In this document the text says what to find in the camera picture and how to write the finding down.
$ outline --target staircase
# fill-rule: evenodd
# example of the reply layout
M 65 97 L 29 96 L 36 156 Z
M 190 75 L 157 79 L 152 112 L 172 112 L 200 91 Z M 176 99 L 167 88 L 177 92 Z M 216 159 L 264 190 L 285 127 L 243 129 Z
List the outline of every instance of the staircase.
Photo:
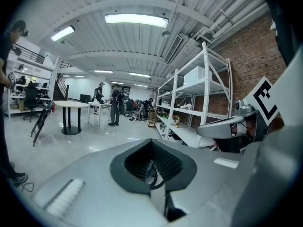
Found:
M 53 100 L 67 100 L 69 85 L 65 85 L 60 73 L 57 74 L 57 80 L 53 89 Z
M 53 100 L 65 100 L 65 97 L 63 96 L 62 92 L 60 91 L 57 82 L 55 83 L 55 87 L 53 89 Z

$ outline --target desk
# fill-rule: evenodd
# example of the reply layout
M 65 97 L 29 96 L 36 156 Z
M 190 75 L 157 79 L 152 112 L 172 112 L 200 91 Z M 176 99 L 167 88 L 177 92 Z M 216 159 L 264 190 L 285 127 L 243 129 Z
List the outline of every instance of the desk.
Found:
M 95 102 L 89 102 L 89 110 L 87 112 L 87 122 L 89 122 L 89 113 L 90 113 L 90 106 L 97 106 L 100 109 L 105 108 L 105 107 L 111 107 L 111 104 L 100 104 L 100 103 L 95 103 Z M 99 119 L 98 119 L 98 125 L 100 125 L 100 119 L 101 119 L 101 110 L 99 110 Z
M 81 132 L 81 108 L 88 107 L 88 104 L 74 101 L 54 101 L 56 106 L 63 107 L 63 129 L 62 133 L 66 135 L 75 135 Z M 66 128 L 66 108 L 68 108 L 68 128 Z M 71 108 L 78 108 L 78 127 L 71 127 Z

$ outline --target black table base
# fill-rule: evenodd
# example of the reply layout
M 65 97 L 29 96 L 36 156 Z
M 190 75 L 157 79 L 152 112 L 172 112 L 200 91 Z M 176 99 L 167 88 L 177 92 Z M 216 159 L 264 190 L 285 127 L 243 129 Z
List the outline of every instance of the black table base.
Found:
M 79 131 L 78 127 L 72 126 L 70 128 L 69 127 L 66 128 L 66 133 L 64 132 L 64 128 L 61 130 L 61 132 L 66 135 L 75 135 L 75 134 L 79 134 L 81 132 L 81 129 Z
M 66 107 L 63 107 L 63 129 L 62 133 L 66 135 L 75 135 L 81 132 L 81 108 L 78 108 L 78 126 L 71 127 L 71 108 L 68 108 L 68 128 L 66 127 Z

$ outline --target glossy floor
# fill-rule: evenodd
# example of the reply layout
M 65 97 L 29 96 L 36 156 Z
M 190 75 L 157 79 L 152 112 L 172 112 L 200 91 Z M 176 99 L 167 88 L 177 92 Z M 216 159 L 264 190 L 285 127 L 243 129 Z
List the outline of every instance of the glossy floor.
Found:
M 87 108 L 82 108 L 81 111 L 82 132 L 77 135 L 63 135 L 62 108 L 58 107 L 48 116 L 33 147 L 34 138 L 30 137 L 30 132 L 36 119 L 30 123 L 29 119 L 24 121 L 22 115 L 5 118 L 9 158 L 15 163 L 15 170 L 27 172 L 27 182 L 35 184 L 32 193 L 23 191 L 28 196 L 35 193 L 51 175 L 85 154 L 134 140 L 160 138 L 156 128 L 148 128 L 146 122 L 129 121 L 124 116 L 120 117 L 119 126 L 111 127 L 108 126 L 107 116 L 101 115 L 98 126 L 98 115 L 91 112 L 90 122 L 87 123 Z M 71 125 L 77 124 L 77 109 L 71 109 Z

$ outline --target white metal shelving unit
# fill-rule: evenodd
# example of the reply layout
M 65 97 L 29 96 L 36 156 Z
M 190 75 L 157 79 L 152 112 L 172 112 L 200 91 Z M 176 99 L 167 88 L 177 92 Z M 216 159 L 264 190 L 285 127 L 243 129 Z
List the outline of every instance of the white metal shelving unit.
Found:
M 12 55 L 13 55 L 13 57 L 12 57 L 13 60 L 12 61 L 14 61 L 14 63 L 15 63 L 14 68 L 13 68 L 14 73 L 29 75 L 29 76 L 33 76 L 33 77 L 36 77 L 36 78 L 45 79 L 45 80 L 48 80 L 48 81 L 51 80 L 51 78 L 40 76 L 37 73 L 29 73 L 27 71 L 17 70 L 16 65 L 17 64 L 24 64 L 24 65 L 31 66 L 31 67 L 38 67 L 40 69 L 50 71 L 50 72 L 52 72 L 52 74 L 53 74 L 53 71 L 54 71 L 53 68 L 48 68 L 48 67 L 44 66 L 43 64 L 40 64 L 36 61 L 32 61 L 32 60 L 29 60 L 29 59 L 26 59 L 26 58 L 23 58 L 23 57 L 20 57 L 20 56 L 16 56 L 15 53 L 13 53 L 13 52 L 12 52 Z M 16 84 L 15 87 L 26 87 L 26 85 Z M 47 91 L 50 90 L 49 88 L 46 88 L 46 87 L 36 87 L 36 88 L 41 89 L 41 90 L 47 90 Z M 12 98 L 24 99 L 25 96 L 12 96 L 11 90 L 9 90 L 9 89 L 7 89 L 6 92 L 7 92 L 6 93 L 6 100 L 5 100 L 6 101 L 6 107 L 3 107 L 3 108 L 4 108 L 4 113 L 7 114 L 9 116 L 9 118 L 10 118 L 11 114 L 17 114 L 17 113 L 20 114 L 20 113 L 30 112 L 30 110 L 21 111 L 19 109 L 11 109 L 10 108 L 10 101 L 11 101 Z M 52 98 L 43 98 L 43 97 L 36 97 L 36 99 L 38 99 L 40 101 L 45 101 L 45 102 L 48 102 L 48 101 L 52 100 Z M 35 111 L 37 111 L 37 112 L 42 111 L 42 110 L 43 110 L 43 107 L 35 108 Z
M 157 107 L 162 107 L 169 110 L 168 119 L 159 117 L 162 120 L 162 122 L 167 125 L 164 139 L 167 140 L 169 129 L 171 129 L 188 146 L 195 148 L 211 146 L 213 145 L 214 140 L 211 138 L 202 138 L 197 135 L 196 129 L 191 127 L 193 115 L 200 116 L 201 117 L 200 125 L 203 125 L 206 123 L 207 117 L 223 119 L 226 117 L 230 117 L 232 112 L 232 71 L 231 71 L 230 61 L 229 59 L 225 59 L 222 56 L 215 53 L 214 51 L 208 49 L 205 42 L 203 42 L 202 48 L 203 49 L 199 54 L 193 57 L 181 69 L 176 69 L 174 76 L 172 76 L 162 86 L 158 88 L 157 104 L 159 103 L 159 100 L 161 98 L 171 98 L 170 106 L 156 105 Z M 184 76 L 185 74 L 187 74 L 197 66 L 203 67 L 205 69 L 205 77 L 200 79 L 198 82 L 196 82 L 193 85 L 183 85 L 181 87 L 177 87 L 178 77 Z M 229 75 L 228 87 L 226 87 L 226 85 L 223 84 L 223 81 L 218 74 L 225 70 L 228 71 L 228 75 Z M 219 83 L 211 79 L 210 73 L 216 76 Z M 171 80 L 173 80 L 174 82 L 172 86 L 172 90 L 160 95 L 161 88 Z M 214 114 L 208 112 L 209 96 L 214 94 L 224 94 L 227 97 L 228 109 L 226 114 Z M 191 105 L 192 105 L 191 110 L 174 107 L 176 98 L 189 97 L 189 96 L 191 97 Z M 202 111 L 193 110 L 197 96 L 204 96 Z M 174 111 L 189 114 L 187 124 L 181 123 L 180 127 L 176 128 L 176 126 L 172 124 L 172 116 Z

